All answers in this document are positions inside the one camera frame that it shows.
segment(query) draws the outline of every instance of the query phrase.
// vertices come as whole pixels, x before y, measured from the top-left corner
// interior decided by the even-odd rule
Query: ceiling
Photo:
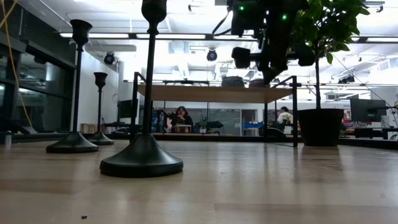
[[[370,16],[358,16],[358,28],[361,35],[398,36],[398,1],[384,0],[384,10],[377,13],[378,7],[371,7]],[[83,19],[93,25],[94,32],[146,32],[148,24],[141,14],[142,1],[136,0],[19,0],[28,11],[57,29],[59,32],[71,32],[68,24],[71,19]],[[159,24],[161,33],[203,33],[210,34],[217,23],[226,15],[226,6],[219,0],[168,0],[167,18]],[[231,18],[219,28],[226,30],[231,25]],[[202,46],[203,50],[195,51]],[[233,47],[246,47],[256,50],[254,42],[220,41],[185,41],[175,43],[171,40],[158,40],[155,53],[155,73],[169,74],[178,70],[181,76],[197,71],[219,72],[232,60]],[[92,40],[91,53],[98,58],[106,51],[117,51],[116,55],[125,62],[146,66],[147,41],[145,40]],[[338,52],[335,56],[348,69],[358,68],[358,73],[367,74],[371,65],[382,61],[380,58],[398,55],[397,44],[351,44],[351,51]],[[215,48],[218,53],[217,63],[207,62],[206,51]],[[323,59],[320,62],[321,82],[337,82],[331,77],[346,71],[339,61],[333,65]],[[283,75],[297,75],[303,80],[313,79],[314,67],[299,67],[296,62],[289,65]]]

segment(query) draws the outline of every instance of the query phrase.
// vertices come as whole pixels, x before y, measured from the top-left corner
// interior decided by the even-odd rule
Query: black plant pot
[[[313,109],[298,111],[301,136],[306,146],[335,147],[340,135],[342,109]]]

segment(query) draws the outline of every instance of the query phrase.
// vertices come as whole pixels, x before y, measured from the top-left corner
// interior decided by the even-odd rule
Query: wooden tabletop
[[[145,85],[139,85],[138,92],[145,96]],[[291,89],[282,88],[152,86],[153,101],[270,103],[291,94]]]

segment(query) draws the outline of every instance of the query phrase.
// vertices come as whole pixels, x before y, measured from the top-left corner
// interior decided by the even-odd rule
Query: white ceiling
[[[358,27],[361,35],[388,35],[398,36],[397,0],[384,0],[384,10],[376,13],[376,7],[369,9],[370,16],[358,16]],[[50,24],[59,32],[71,32],[68,25],[70,19],[83,19],[93,25],[91,32],[146,32],[148,25],[141,14],[141,2],[136,0],[19,0],[28,11]],[[215,0],[168,0],[168,16],[159,24],[159,31],[163,33],[205,33],[209,34],[217,23],[225,16],[225,6],[215,6]],[[219,30],[230,27],[230,18]],[[176,58],[169,54],[170,41],[159,40],[156,43],[155,72],[169,73],[181,67],[181,61],[187,63],[189,70],[214,71],[216,63],[208,63],[205,54],[186,54]],[[188,45],[202,45],[215,47],[218,61],[231,60],[233,47],[256,48],[256,43],[241,42],[207,42],[190,41]],[[134,60],[134,63],[146,66],[147,41],[144,40],[93,40],[97,47],[135,45],[135,53],[117,53],[125,60]],[[398,55],[397,44],[352,44],[350,52],[338,52],[336,56],[347,68],[353,68],[374,58],[384,55]],[[103,55],[102,50],[96,54]],[[363,58],[358,62],[358,55]],[[321,61],[321,76],[326,80],[332,75],[345,71],[341,64],[334,60],[333,66],[325,60]],[[298,75],[301,77],[313,76],[313,67],[289,66],[289,70],[282,75]]]

